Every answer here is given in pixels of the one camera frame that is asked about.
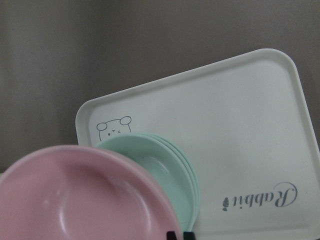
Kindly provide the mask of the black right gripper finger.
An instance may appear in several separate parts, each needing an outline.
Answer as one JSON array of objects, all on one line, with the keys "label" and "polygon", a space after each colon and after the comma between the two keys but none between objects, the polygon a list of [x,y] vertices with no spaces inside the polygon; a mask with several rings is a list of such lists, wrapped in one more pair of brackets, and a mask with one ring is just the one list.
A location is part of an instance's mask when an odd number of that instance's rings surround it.
[{"label": "black right gripper finger", "polygon": [[166,240],[196,240],[196,234],[192,229],[177,230],[172,227],[167,227]]}]

